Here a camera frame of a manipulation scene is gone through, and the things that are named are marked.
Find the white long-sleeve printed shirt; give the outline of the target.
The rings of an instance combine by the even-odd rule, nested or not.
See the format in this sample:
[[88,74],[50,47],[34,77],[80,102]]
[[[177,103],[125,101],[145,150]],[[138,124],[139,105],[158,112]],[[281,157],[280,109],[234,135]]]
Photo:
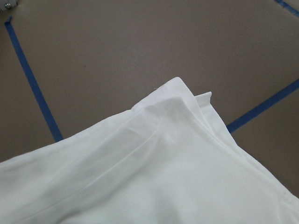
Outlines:
[[178,77],[0,164],[3,224],[296,224],[299,200]]

